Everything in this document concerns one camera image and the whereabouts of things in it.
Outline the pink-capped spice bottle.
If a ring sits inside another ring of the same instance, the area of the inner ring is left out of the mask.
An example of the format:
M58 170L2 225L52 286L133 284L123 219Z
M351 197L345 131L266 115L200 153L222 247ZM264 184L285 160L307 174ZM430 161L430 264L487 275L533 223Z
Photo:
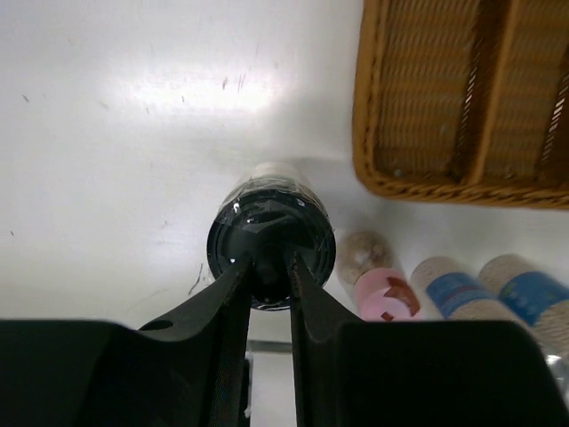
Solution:
M396 269L395 255L382 235L356 231L344 236L337 248L336 270L363 320L422 319L421 302Z

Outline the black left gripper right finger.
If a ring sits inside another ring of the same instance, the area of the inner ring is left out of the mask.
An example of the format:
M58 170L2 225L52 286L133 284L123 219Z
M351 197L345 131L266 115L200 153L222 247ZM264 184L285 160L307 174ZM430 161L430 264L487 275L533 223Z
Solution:
M510 321L365 322L292 261L300 426L565 426L534 339Z

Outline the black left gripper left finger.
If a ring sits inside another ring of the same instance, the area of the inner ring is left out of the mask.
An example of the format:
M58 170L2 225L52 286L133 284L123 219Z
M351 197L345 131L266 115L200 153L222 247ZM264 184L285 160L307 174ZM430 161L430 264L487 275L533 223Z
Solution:
M238 425L252 282L244 258L138 330L3 321L2 425Z

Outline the black-capped white spice bottle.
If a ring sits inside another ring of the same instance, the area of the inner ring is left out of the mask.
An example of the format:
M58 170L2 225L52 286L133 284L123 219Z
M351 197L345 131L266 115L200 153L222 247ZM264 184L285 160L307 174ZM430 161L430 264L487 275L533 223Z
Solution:
M229 192L206 243L210 272L219 278L249 255L260 283L252 290L255 310L287 310L287 273L297 254L318 286L333 272L336 242L325 207L293 166L256 165Z

